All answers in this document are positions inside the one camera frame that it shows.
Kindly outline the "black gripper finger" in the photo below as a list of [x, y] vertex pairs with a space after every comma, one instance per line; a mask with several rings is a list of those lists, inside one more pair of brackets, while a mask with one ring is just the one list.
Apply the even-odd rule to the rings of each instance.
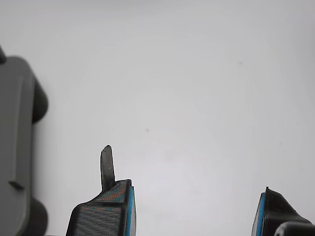
[[77, 205], [70, 216], [67, 236], [135, 236], [136, 204], [130, 179], [115, 180], [112, 148], [100, 154], [101, 192]]
[[302, 217], [280, 193], [261, 193], [252, 236], [313, 236], [313, 223]]

